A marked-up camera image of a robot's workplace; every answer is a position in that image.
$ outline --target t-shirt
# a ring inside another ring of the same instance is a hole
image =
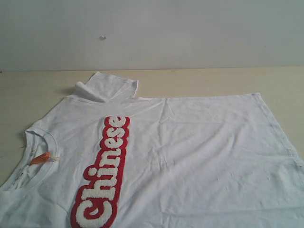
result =
[[[96,73],[26,130],[4,228],[302,228],[304,163],[259,93],[135,97]],[[49,152],[45,163],[29,165]]]

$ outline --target neckline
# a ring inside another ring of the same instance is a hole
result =
[[[24,154],[22,156],[22,159],[15,168],[15,170],[13,171],[13,173],[10,175],[10,177],[0,187],[0,194],[19,193],[19,192],[26,193],[34,186],[39,184],[54,165],[54,163],[51,161],[45,162],[42,165],[41,169],[38,171],[38,173],[24,187],[10,190],[10,187],[18,179],[18,176],[23,171],[26,171],[26,167],[28,166],[29,158],[31,156],[32,140],[34,138],[33,133],[38,134],[46,141],[48,151],[51,152],[52,156],[57,156],[57,142],[51,133],[35,126],[28,128],[25,132],[26,132],[27,145]]]

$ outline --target red patch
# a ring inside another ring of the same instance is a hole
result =
[[[114,198],[113,200],[110,200],[108,198],[98,198],[98,197],[87,197],[86,199],[82,199],[82,193],[83,193],[83,190],[85,189],[94,189],[94,184],[96,181],[98,180],[109,180],[111,177],[113,177],[112,175],[101,175],[100,177],[97,176],[97,173],[96,172],[94,175],[92,175],[93,173],[89,172],[89,170],[91,168],[95,168],[95,170],[98,170],[100,168],[103,168],[103,169],[107,169],[107,168],[114,168],[115,166],[112,165],[112,164],[105,164],[103,165],[102,167],[100,167],[100,161],[102,159],[102,154],[106,151],[115,151],[117,148],[108,148],[106,145],[105,145],[105,140],[106,139],[109,139],[110,137],[108,137],[107,135],[107,130],[109,128],[114,128],[114,130],[116,130],[118,127],[115,127],[115,126],[112,126],[110,125],[110,118],[115,118],[115,117],[107,117],[105,120],[104,120],[104,123],[105,123],[105,128],[103,129],[103,138],[102,140],[100,141],[100,148],[101,150],[98,152],[97,154],[97,158],[96,158],[96,161],[93,165],[90,165],[88,166],[85,171],[84,171],[84,178],[86,180],[89,180],[90,183],[88,185],[84,185],[82,187],[79,188],[78,192],[77,192],[77,195],[76,195],[76,202],[72,208],[72,212],[71,212],[71,224],[72,224],[72,227],[73,228],[81,228],[82,224],[81,221],[77,221],[77,218],[76,218],[76,213],[77,213],[77,209],[80,205],[80,203],[82,203],[83,201],[86,201],[86,200],[89,200],[91,201],[91,203],[93,204],[92,207],[90,208],[85,208],[84,211],[83,211],[83,216],[84,216],[84,220],[87,219],[87,220],[92,220],[92,219],[98,219],[102,216],[102,214],[104,213],[104,207],[103,207],[103,202],[105,201],[108,201],[110,202],[111,206],[112,206],[112,214],[111,216],[109,217],[109,219],[107,220],[106,223],[104,223],[104,225],[100,226],[99,228],[108,228],[112,225],[112,223],[114,222],[114,219],[116,217],[116,214],[117,214],[117,203],[118,203],[118,200],[119,200],[119,194],[120,194],[120,188],[121,188],[121,184],[123,182],[123,174],[124,174],[124,163],[125,163],[125,155],[126,155],[126,146],[128,144],[128,141],[127,141],[127,137],[129,136],[129,130],[128,130],[128,126],[130,124],[130,118],[129,117],[118,117],[118,121],[122,121],[122,119],[125,118],[125,123],[121,126],[121,128],[124,129],[124,135],[121,137],[121,138],[118,138],[117,136],[114,136],[113,139],[115,140],[115,142],[117,141],[117,139],[122,139],[123,140],[123,144],[121,146],[118,147],[118,149],[121,150],[121,154],[118,155],[118,156],[113,156],[113,155],[110,155],[108,156],[108,159],[115,159],[115,158],[119,158],[120,161],[119,161],[119,165],[117,166],[118,168],[118,173],[117,173],[117,176],[116,176],[116,184],[114,186],[111,186],[111,187],[114,187],[115,188],[115,194],[114,194]],[[102,186],[100,188],[100,190],[108,190],[110,189],[110,186]],[[90,213],[95,211],[95,210],[98,210],[96,214],[93,214],[91,215]]]

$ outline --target red border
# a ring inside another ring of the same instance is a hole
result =
[[[103,129],[103,138],[100,141],[101,150],[97,154],[96,161],[93,165],[88,166],[85,169],[84,174],[83,174],[83,177],[86,180],[89,180],[90,183],[88,185],[81,186],[79,188],[77,194],[76,194],[75,204],[73,205],[72,212],[71,212],[71,224],[72,224],[73,228],[81,228],[80,225],[77,223],[77,220],[76,220],[76,211],[77,211],[77,208],[78,208],[79,204],[82,201],[84,201],[84,200],[81,199],[83,189],[93,189],[94,184],[97,180],[104,180],[104,179],[110,179],[111,178],[110,175],[108,175],[108,176],[103,175],[100,178],[98,178],[97,175],[90,176],[88,174],[88,171],[89,171],[90,168],[96,168],[97,170],[100,168],[99,163],[100,163],[100,160],[101,160],[101,155],[104,151],[114,150],[114,149],[108,148],[104,144],[105,140],[110,138],[110,137],[107,136],[106,131],[110,127],[113,127],[109,124],[109,118],[110,117],[106,117],[106,119],[104,120],[105,128]],[[122,152],[121,152],[121,155],[115,156],[115,157],[120,158],[120,162],[119,162],[119,166],[118,166],[118,174],[116,176],[117,183],[114,186],[115,187],[114,199],[111,201],[109,199],[103,199],[103,198],[90,198],[93,206],[91,208],[85,209],[85,211],[84,211],[84,217],[86,217],[87,219],[96,219],[96,218],[100,217],[102,215],[103,211],[104,211],[103,202],[107,200],[111,203],[111,205],[112,205],[112,215],[110,216],[109,220],[100,228],[109,228],[112,225],[112,223],[114,222],[114,219],[115,219],[116,214],[117,214],[117,203],[118,203],[118,200],[119,200],[120,188],[121,188],[121,184],[123,182],[123,174],[124,174],[124,164],[125,164],[125,156],[126,156],[126,149],[125,148],[128,144],[127,137],[129,136],[129,130],[128,130],[127,127],[130,124],[130,118],[129,117],[125,117],[125,118],[126,118],[126,122],[122,126],[122,128],[125,131],[125,134],[124,134],[123,137],[121,137],[121,139],[123,139],[123,144],[119,147],[119,149],[121,149]],[[103,166],[103,168],[111,168],[111,167],[113,167],[113,166],[112,165],[104,165]],[[96,209],[98,209],[98,212],[95,215],[90,215],[90,213],[92,211],[96,210]]]

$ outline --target orange tag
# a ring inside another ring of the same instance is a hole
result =
[[[32,164],[39,164],[39,163],[44,163],[46,162],[50,157],[50,153],[49,152],[46,152],[36,158],[33,158],[33,160],[30,162],[29,165],[32,165]]]

